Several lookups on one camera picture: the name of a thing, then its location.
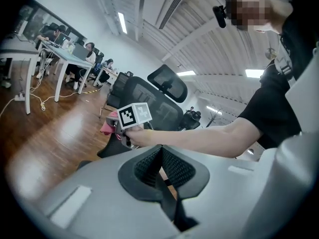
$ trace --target power strip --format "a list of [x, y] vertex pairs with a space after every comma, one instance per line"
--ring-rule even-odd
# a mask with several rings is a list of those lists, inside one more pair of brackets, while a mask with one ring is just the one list
[[17, 102], [20, 102], [20, 101], [25, 101], [25, 96], [24, 96], [24, 93], [19, 93], [19, 95], [16, 95], [14, 97], [14, 100], [17, 101]]

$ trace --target white marker cube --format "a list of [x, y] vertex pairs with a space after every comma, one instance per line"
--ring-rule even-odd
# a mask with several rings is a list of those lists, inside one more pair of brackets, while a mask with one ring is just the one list
[[148, 103], [134, 103], [117, 110], [122, 129], [152, 120]]

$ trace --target wooden floor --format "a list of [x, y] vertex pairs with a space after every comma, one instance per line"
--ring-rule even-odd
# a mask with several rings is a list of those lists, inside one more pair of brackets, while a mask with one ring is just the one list
[[[0, 110], [20, 91], [19, 79], [25, 90], [27, 62], [14, 62], [12, 86], [0, 87]], [[44, 77], [34, 94], [43, 101], [54, 96], [59, 71]], [[32, 86], [38, 80], [32, 77]], [[88, 84], [83, 91], [95, 90]], [[0, 118], [0, 146], [4, 167], [10, 185], [22, 196], [36, 200], [45, 192], [72, 174], [82, 160], [97, 160], [96, 152], [109, 140], [100, 133], [100, 128], [109, 111], [103, 106], [109, 86], [91, 94], [74, 94], [54, 98], [45, 103], [42, 111], [40, 100], [30, 97], [31, 114], [26, 115], [24, 102], [12, 101]], [[62, 84], [60, 95], [73, 93], [73, 89]]]

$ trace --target desk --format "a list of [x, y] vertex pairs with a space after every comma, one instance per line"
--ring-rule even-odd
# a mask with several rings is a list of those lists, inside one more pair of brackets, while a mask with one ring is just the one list
[[81, 94], [83, 86], [86, 82], [86, 79], [87, 79], [93, 65], [87, 61], [81, 60], [81, 59], [77, 58], [76, 56], [71, 55], [70, 53], [68, 53], [66, 50], [64, 50], [62, 48], [55, 48], [52, 45], [48, 45], [48, 44], [46, 44], [45, 41], [42, 41], [42, 45], [44, 45], [46, 47], [46, 49], [53, 52], [56, 56], [58, 56], [60, 58], [59, 64], [63, 64], [60, 75], [59, 75], [58, 83], [56, 85], [54, 100], [56, 102], [59, 101], [59, 95], [60, 95], [60, 90], [61, 90], [61, 85], [63, 82], [65, 70], [69, 64], [77, 65], [77, 66], [80, 66], [80, 67], [87, 69], [86, 73], [83, 77], [82, 83], [80, 85], [79, 91], [78, 91], [78, 94]]
[[98, 82], [98, 80], [99, 80], [99, 78], [100, 78], [100, 76], [101, 76], [103, 70], [104, 70], [108, 75], [110, 75], [110, 78], [108, 79], [108, 82], [110, 82], [111, 85], [113, 85], [113, 84], [115, 83], [115, 81], [116, 81], [116, 79], [117, 79], [117, 77], [118, 77], [118, 74], [116, 73], [117, 71], [114, 72], [114, 71], [112, 71], [112, 70], [110, 70], [110, 69], [108, 69], [108, 68], [106, 68], [106, 67], [103, 66], [102, 69], [100, 70], [98, 76], [96, 77], [94, 83], [93, 83], [93, 86], [94, 86], [94, 87], [97, 85], [97, 82]]
[[[20, 40], [26, 40], [26, 38], [22, 36], [19, 36], [19, 38]], [[34, 73], [39, 52], [30, 42], [20, 40], [17, 36], [15, 36], [13, 39], [5, 39], [0, 45], [0, 58], [12, 58], [12, 60], [29, 60], [29, 67], [25, 80], [25, 112], [26, 114], [29, 114], [31, 76], [32, 73]]]

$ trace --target ceiling light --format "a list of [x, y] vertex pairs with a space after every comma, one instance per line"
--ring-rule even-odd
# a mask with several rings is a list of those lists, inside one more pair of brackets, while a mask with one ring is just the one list
[[246, 75], [249, 78], [258, 78], [264, 74], [264, 69], [246, 69]]
[[223, 115], [223, 113], [219, 112], [218, 110], [215, 110], [215, 109], [212, 108], [212, 107], [207, 106], [207, 108], [210, 109], [211, 111], [217, 113], [217, 114]]
[[181, 72], [177, 73], [178, 76], [186, 76], [186, 75], [196, 75], [194, 71], [187, 71], [187, 72]]
[[119, 18], [120, 18], [120, 23], [121, 23], [121, 26], [122, 26], [122, 30], [125, 34], [127, 34], [127, 31], [126, 31], [126, 26], [125, 26], [125, 20], [124, 20], [124, 15], [122, 13], [119, 12]]

